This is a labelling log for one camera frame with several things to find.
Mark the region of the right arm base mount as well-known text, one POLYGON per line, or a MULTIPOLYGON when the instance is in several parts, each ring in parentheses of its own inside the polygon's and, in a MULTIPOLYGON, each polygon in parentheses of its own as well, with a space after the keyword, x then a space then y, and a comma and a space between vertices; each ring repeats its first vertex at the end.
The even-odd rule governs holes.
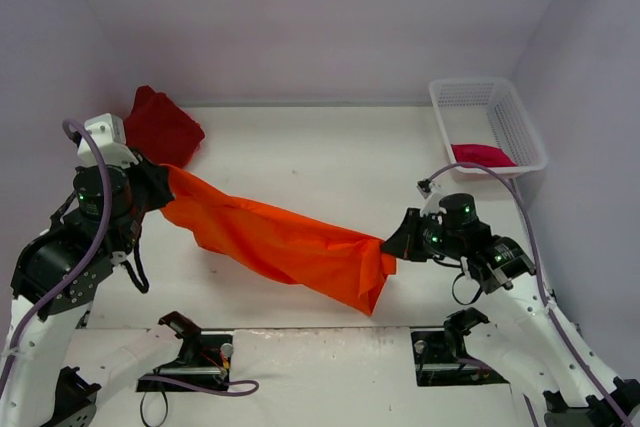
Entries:
POLYGON ((488 319, 474 308, 449 316, 442 327, 410 330, 415 379, 418 387, 506 385, 497 371, 472 357, 465 337, 488 319))

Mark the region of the orange t shirt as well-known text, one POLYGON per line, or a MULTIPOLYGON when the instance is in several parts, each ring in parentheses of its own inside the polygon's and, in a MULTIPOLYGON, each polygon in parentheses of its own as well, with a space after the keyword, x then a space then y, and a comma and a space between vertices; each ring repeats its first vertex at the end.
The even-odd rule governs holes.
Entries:
POLYGON ((168 167, 174 200, 165 219, 196 244, 275 282, 302 285, 367 316, 373 314, 397 260, 383 241, 256 200, 228 195, 168 167))

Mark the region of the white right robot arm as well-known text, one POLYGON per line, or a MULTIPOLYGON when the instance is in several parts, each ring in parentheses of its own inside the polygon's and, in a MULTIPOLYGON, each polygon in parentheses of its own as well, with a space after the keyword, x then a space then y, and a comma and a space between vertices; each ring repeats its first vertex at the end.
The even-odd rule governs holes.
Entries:
POLYGON ((586 344, 539 286, 524 249, 478 218, 472 195, 431 193, 381 250, 411 262, 452 259, 459 278, 478 285, 476 300, 444 321, 442 345, 496 371, 524 397, 534 425, 638 425, 638 381, 623 379, 586 344))

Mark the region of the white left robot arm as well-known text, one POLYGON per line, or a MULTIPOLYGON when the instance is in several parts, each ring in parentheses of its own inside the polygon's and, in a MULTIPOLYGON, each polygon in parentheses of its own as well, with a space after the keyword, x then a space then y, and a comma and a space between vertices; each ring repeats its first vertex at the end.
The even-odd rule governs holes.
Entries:
POLYGON ((144 216, 173 199, 168 169, 134 157, 77 168, 69 198, 77 207, 63 204, 17 260, 1 371, 4 426, 86 426, 95 415, 101 384, 65 363, 73 332, 100 283, 138 256, 144 216))

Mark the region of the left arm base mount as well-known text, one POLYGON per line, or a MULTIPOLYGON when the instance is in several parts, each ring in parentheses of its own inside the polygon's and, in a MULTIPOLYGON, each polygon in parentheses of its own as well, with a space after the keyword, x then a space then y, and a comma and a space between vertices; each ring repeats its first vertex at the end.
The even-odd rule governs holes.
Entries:
POLYGON ((173 311, 161 317, 159 325, 171 328, 182 342, 175 360, 148 373, 216 392, 229 389, 233 333, 207 330, 183 314, 173 311))

